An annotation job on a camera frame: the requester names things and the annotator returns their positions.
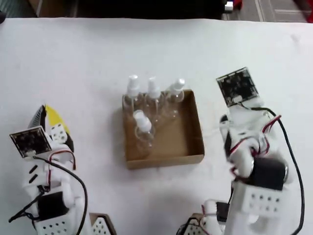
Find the cardboard box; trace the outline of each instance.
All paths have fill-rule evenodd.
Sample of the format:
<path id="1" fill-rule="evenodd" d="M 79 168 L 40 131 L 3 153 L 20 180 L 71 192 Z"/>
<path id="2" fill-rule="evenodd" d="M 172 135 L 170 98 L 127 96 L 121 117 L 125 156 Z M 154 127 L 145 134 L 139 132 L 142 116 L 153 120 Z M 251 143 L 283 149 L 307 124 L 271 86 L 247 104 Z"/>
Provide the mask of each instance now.
<path id="1" fill-rule="evenodd" d="M 185 90 L 185 99 L 179 104 L 180 116 L 164 120 L 156 129 L 150 155 L 142 155 L 136 147 L 135 122 L 123 117 L 125 157 L 128 169 L 195 164 L 204 158 L 204 145 L 199 123 L 195 95 Z"/>

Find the black circuit board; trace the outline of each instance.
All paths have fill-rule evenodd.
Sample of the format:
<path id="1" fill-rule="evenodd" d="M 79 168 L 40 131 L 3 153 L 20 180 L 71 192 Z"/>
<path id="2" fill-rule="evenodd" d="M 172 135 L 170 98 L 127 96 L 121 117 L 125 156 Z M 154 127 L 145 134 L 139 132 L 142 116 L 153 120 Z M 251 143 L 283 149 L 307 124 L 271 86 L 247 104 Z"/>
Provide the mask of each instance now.
<path id="1" fill-rule="evenodd" d="M 52 151 L 42 126 L 10 134 L 10 138 L 22 158 L 27 157 L 27 152 L 31 151 L 35 151 L 36 154 Z"/>
<path id="2" fill-rule="evenodd" d="M 216 80 L 228 107 L 259 96 L 247 67 Z"/>

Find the white tablecloth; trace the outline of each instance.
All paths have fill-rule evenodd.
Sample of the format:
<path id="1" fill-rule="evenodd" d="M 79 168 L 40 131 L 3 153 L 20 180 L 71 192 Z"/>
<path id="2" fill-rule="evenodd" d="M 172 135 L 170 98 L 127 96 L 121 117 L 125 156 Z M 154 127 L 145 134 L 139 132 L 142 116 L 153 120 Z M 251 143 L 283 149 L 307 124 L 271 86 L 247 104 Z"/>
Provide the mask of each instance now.
<path id="1" fill-rule="evenodd" d="M 232 177 L 218 131 L 227 108 L 215 79 L 245 66 L 265 104 L 283 116 L 305 186 L 301 234 L 312 233 L 312 55 L 306 23 L 7 19 L 0 25 L 1 234 L 35 234 L 26 218 L 7 222 L 29 202 L 24 162 L 8 134 L 25 129 L 45 103 L 71 131 L 90 212 L 109 214 L 119 235 L 173 235 L 206 199 L 227 200 Z M 200 164 L 126 169 L 120 108 L 134 73 L 143 91 L 150 76 L 162 89 L 184 77 L 194 90 L 205 144 Z M 282 138 L 281 145 L 290 161 Z M 300 214 L 298 182 L 291 189 L 290 233 Z"/>

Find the clear plastic bottle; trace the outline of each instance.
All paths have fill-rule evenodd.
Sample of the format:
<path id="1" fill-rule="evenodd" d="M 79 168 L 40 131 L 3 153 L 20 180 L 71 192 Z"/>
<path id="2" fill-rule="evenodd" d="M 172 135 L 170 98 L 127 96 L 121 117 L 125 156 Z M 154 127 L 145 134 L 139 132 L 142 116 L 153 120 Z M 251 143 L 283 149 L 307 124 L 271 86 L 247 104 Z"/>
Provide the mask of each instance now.
<path id="1" fill-rule="evenodd" d="M 179 103 L 184 100 L 184 85 L 185 80 L 180 78 L 170 86 L 166 94 L 165 115 L 168 118 L 177 118 L 179 115 Z"/>
<path id="2" fill-rule="evenodd" d="M 137 148 L 141 154 L 148 155 L 152 150 L 155 130 L 142 110 L 135 111 L 134 118 L 137 123 L 135 128 Z"/>
<path id="3" fill-rule="evenodd" d="M 148 93 L 145 96 L 144 111 L 154 126 L 158 126 L 165 104 L 165 97 L 156 84 L 156 78 L 152 77 L 148 83 Z"/>
<path id="4" fill-rule="evenodd" d="M 123 107 L 129 120 L 133 120 L 134 111 L 142 109 L 144 104 L 144 97 L 139 89 L 138 76 L 129 76 L 127 92 L 123 96 Z"/>

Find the white spray nozzle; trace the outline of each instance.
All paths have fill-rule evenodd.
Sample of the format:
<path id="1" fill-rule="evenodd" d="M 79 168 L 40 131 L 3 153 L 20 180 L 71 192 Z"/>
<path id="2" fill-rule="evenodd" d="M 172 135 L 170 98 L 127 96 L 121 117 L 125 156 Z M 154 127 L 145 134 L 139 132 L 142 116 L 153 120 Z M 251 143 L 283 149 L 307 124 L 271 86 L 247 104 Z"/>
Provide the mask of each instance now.
<path id="1" fill-rule="evenodd" d="M 134 112 L 134 118 L 137 123 L 137 127 L 142 132 L 149 132 L 152 128 L 150 120 L 145 116 L 142 110 L 137 110 Z"/>
<path id="2" fill-rule="evenodd" d="M 149 78 L 148 95 L 152 99 L 157 99 L 161 95 L 160 87 L 158 87 L 157 84 L 156 84 L 156 77 Z"/>
<path id="3" fill-rule="evenodd" d="M 139 81 L 137 75 L 129 76 L 128 86 L 127 86 L 127 95 L 129 97 L 137 97 L 139 94 Z"/>
<path id="4" fill-rule="evenodd" d="M 177 79 L 177 81 L 171 85 L 171 94 L 178 95 L 182 92 L 184 86 L 185 80 L 182 78 Z"/>

